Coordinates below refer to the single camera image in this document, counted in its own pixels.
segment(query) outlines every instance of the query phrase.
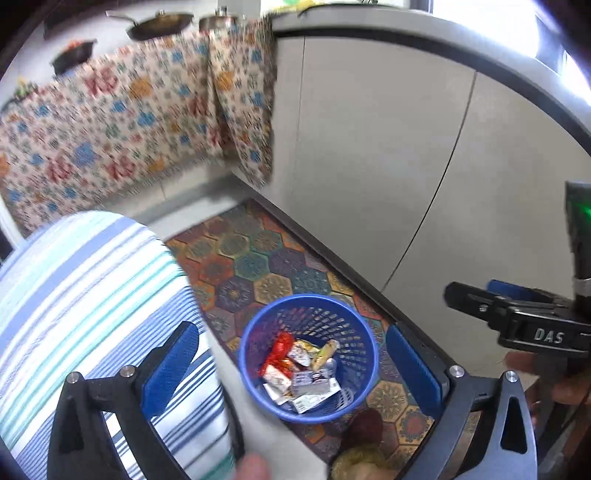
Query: frying pan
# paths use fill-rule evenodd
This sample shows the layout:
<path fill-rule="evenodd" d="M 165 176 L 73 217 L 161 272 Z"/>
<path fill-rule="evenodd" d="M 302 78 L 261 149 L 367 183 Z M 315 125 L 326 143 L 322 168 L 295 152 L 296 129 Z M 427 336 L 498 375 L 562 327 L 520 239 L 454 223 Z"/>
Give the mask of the frying pan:
<path fill-rule="evenodd" d="M 150 38 L 166 37 L 180 33 L 189 26 L 193 20 L 193 14 L 166 14 L 163 10 L 156 13 L 154 18 L 137 23 L 133 18 L 122 15 L 117 12 L 106 11 L 107 17 L 127 20 L 134 24 L 127 34 L 132 40 L 144 41 Z"/>

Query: stainless steel pot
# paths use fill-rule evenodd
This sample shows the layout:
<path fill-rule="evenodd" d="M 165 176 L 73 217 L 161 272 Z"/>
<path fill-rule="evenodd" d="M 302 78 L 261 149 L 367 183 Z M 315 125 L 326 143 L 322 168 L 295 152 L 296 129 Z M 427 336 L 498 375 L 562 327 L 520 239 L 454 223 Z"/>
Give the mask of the stainless steel pot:
<path fill-rule="evenodd" d="M 215 15 L 199 19 L 199 31 L 205 32 L 216 28 L 229 28 L 238 23 L 236 15 L 228 15 L 227 7 L 216 8 Z"/>

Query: patterned rug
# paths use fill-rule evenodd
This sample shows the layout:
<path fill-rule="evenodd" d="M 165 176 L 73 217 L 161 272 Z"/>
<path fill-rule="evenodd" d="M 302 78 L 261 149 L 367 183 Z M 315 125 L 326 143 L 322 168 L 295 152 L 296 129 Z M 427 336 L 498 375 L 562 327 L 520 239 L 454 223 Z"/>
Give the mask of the patterned rug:
<path fill-rule="evenodd" d="M 399 471 L 425 438 L 433 420 L 421 413 L 388 356 L 388 322 L 360 292 L 298 242 L 256 201 L 249 200 L 167 242 L 177 257 L 219 342 L 237 363 L 240 338 L 253 315 L 266 304 L 294 293 L 337 298 L 368 322 L 380 345 L 379 377 L 361 408 L 376 408 L 384 420 L 381 450 Z M 353 414 L 318 425 L 287 424 L 328 462 Z"/>

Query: candy wrapper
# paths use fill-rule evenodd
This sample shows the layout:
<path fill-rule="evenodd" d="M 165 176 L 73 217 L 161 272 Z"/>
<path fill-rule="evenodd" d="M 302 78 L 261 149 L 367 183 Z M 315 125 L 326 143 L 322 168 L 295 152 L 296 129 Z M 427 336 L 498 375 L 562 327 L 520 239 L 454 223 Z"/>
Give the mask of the candy wrapper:
<path fill-rule="evenodd" d="M 329 391 L 322 395 L 302 395 L 291 402 L 297 413 L 304 413 L 320 405 L 324 400 L 340 391 L 340 385 L 335 378 L 329 379 Z"/>
<path fill-rule="evenodd" d="M 324 394 L 328 393 L 329 390 L 329 380 L 321 373 L 306 370 L 294 373 L 291 379 L 290 391 L 295 397 Z"/>
<path fill-rule="evenodd" d="M 279 369 L 285 376 L 291 378 L 291 369 L 283 366 L 281 364 L 281 360 L 283 360 L 287 356 L 293 344 L 294 337 L 292 334 L 284 330 L 279 332 L 279 335 L 277 336 L 275 343 L 273 343 L 271 353 L 269 354 L 269 356 L 265 360 L 265 363 L 262 364 L 262 367 L 259 370 L 259 375 L 263 377 L 265 375 L 265 372 L 267 371 L 267 367 L 269 365 L 273 365 L 277 369 Z"/>
<path fill-rule="evenodd" d="M 310 368 L 313 372 L 317 372 L 320 370 L 324 364 L 327 362 L 329 358 L 335 354 L 335 352 L 339 349 L 340 344 L 336 340 L 329 340 L 326 342 L 324 347 L 320 349 L 320 351 L 316 354 L 312 362 L 310 363 Z"/>
<path fill-rule="evenodd" d="M 298 345 L 297 342 L 291 347 L 291 350 L 287 356 L 294 362 L 300 364 L 302 367 L 309 367 L 310 363 L 312 362 L 310 354 L 304 348 Z"/>
<path fill-rule="evenodd" d="M 269 395 L 269 398 L 278 406 L 281 406 L 284 403 L 294 399 L 294 396 L 289 391 L 282 395 L 279 390 L 270 386 L 268 383 L 263 383 L 262 386 L 265 387 L 265 391 L 267 392 L 267 395 Z"/>
<path fill-rule="evenodd" d="M 273 365 L 267 365 L 263 379 L 281 394 L 287 392 L 291 386 L 291 380 Z"/>
<path fill-rule="evenodd" d="M 294 345 L 303 348 L 306 352 L 310 354 L 310 356 L 315 356 L 318 352 L 320 352 L 320 349 L 316 345 L 312 345 L 310 342 L 307 342 L 306 340 L 296 340 L 294 342 Z"/>

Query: striped cushion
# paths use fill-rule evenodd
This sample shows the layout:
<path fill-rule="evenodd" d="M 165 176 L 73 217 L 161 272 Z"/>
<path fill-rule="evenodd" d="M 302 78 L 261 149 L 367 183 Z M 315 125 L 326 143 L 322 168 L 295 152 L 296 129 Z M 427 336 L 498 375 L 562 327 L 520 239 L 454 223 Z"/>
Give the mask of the striped cushion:
<path fill-rule="evenodd" d="M 182 320 L 199 350 L 166 411 L 152 420 L 193 479 L 225 479 L 234 460 L 206 327 L 183 270 L 146 227 L 85 212 L 31 235 L 0 269 L 0 436 L 24 472 L 45 479 L 65 376 L 139 364 Z M 143 475 L 117 419 L 109 431 L 131 478 Z"/>

